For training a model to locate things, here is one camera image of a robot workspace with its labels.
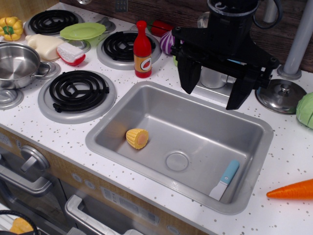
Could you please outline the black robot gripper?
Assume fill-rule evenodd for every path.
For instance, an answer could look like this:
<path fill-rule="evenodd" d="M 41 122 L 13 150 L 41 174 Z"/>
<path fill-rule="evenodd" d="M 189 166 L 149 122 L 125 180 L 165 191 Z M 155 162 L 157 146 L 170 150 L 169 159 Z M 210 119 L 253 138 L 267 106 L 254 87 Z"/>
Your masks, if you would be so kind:
<path fill-rule="evenodd" d="M 236 78 L 227 110 L 237 110 L 253 89 L 266 87 L 278 59 L 250 37 L 254 9 L 211 9 L 205 28 L 176 27 L 171 53 L 178 62 L 182 89 L 191 94 L 206 67 Z"/>

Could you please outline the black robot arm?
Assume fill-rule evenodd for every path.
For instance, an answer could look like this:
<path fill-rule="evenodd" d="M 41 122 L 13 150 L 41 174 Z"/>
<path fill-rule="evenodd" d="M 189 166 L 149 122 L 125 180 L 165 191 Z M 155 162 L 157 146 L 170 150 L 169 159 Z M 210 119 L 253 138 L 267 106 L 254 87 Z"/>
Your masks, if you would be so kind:
<path fill-rule="evenodd" d="M 227 110 L 237 110 L 252 90 L 266 88 L 279 60 L 258 47 L 250 37 L 256 24 L 256 0 L 209 0 L 206 28 L 176 27 L 171 54 L 176 57 L 181 87 L 190 94 L 200 80 L 201 68 L 234 77 Z"/>

